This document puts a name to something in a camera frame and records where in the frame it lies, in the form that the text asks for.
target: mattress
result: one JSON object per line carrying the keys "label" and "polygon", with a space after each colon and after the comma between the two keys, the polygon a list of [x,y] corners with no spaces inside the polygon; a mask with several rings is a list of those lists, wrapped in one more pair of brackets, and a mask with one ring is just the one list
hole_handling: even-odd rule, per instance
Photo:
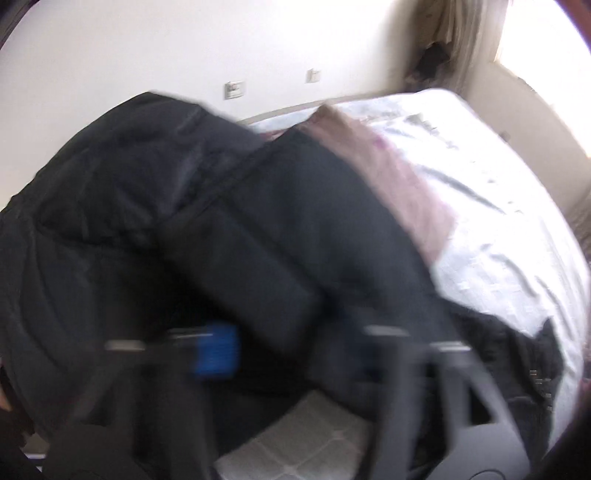
{"label": "mattress", "polygon": [[[336,106],[391,141],[456,212],[456,229],[431,266],[443,297],[531,336],[551,318],[564,359],[553,445],[576,406],[590,287],[589,267],[559,209],[521,158],[453,93],[430,89]],[[251,128],[286,129],[314,110]],[[370,428],[314,392],[217,467],[225,480],[348,480]]]}

